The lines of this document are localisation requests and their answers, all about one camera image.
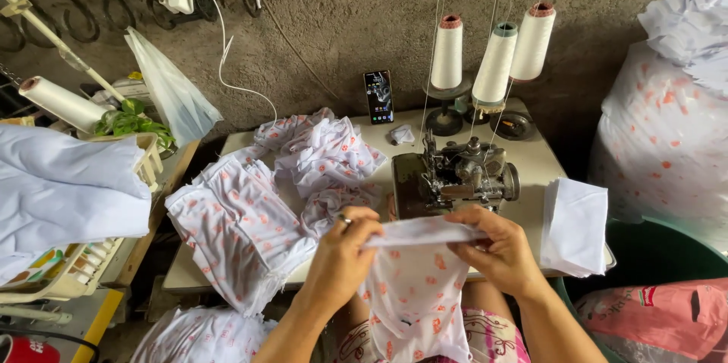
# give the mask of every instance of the human hand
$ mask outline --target human hand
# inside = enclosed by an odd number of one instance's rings
[[[309,274],[296,300],[304,308],[312,308],[331,317],[351,299],[369,274],[376,248],[361,246],[372,234],[382,235],[379,214],[367,207],[346,207],[341,211],[352,221],[349,228],[336,220],[321,238]]]
[[[520,225],[478,205],[451,212],[445,219],[474,225],[488,233],[493,244],[486,250],[466,243],[452,243],[448,247],[501,292],[513,295],[516,300],[526,300],[541,293],[544,285],[548,286]]]

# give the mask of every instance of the gray textured wall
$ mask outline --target gray textured wall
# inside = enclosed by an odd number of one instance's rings
[[[38,0],[60,19],[65,0]],[[100,15],[100,0],[86,0]],[[260,97],[224,88],[217,81],[221,32],[216,23],[193,22],[168,32],[146,15],[143,0],[129,0],[141,15],[138,30],[168,55],[217,107],[225,120],[213,136],[249,129],[272,119]],[[268,13],[251,18],[240,0],[221,0],[230,34],[235,35],[223,74],[234,85],[266,94],[280,116],[309,113],[323,105],[339,115],[366,114],[363,72],[389,69],[395,108],[420,107],[419,84],[427,76],[436,0],[268,0],[282,28],[328,87],[322,88],[290,50]],[[536,83],[514,86],[541,131],[573,175],[582,173],[599,117],[599,104],[614,80],[630,43],[644,37],[636,15],[651,0],[550,0],[559,15],[548,52],[548,68]],[[500,0],[496,20],[521,21],[535,0]],[[464,65],[478,69],[486,48],[494,0],[446,0],[445,11],[465,26]],[[136,70],[121,33],[102,32],[82,44],[64,36],[78,55],[109,80]],[[52,50],[28,45],[0,53],[21,76],[43,75],[68,88],[88,79]]]

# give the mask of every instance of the plastic bag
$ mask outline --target plastic bag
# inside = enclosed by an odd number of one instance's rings
[[[728,250],[728,98],[639,42],[601,109],[589,179],[609,189],[610,215]]]
[[[132,27],[127,32],[124,38],[134,52],[162,121],[176,138],[175,144],[182,147],[203,138],[223,116],[159,49]]]
[[[574,306],[584,326],[630,363],[725,360],[728,279],[604,289]]]

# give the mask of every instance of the phone screen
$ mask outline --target phone screen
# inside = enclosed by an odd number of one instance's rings
[[[392,84],[389,81],[389,70],[365,73],[364,86],[371,123],[392,123],[395,120],[395,112],[392,111]]]

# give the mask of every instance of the red mug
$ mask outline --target red mug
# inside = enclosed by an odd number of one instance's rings
[[[60,353],[46,342],[0,335],[0,363],[60,363]]]

